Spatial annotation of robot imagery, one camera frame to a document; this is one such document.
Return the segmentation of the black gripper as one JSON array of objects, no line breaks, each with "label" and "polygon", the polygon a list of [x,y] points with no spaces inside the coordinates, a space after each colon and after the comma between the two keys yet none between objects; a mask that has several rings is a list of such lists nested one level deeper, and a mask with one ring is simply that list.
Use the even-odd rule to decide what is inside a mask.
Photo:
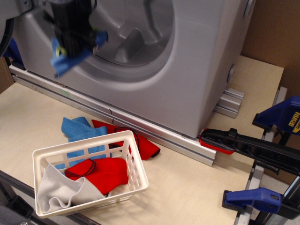
[{"label": "black gripper", "polygon": [[97,33],[90,25],[90,15],[96,9],[96,0],[49,0],[54,32],[60,46],[70,58],[85,48],[93,51]]}]

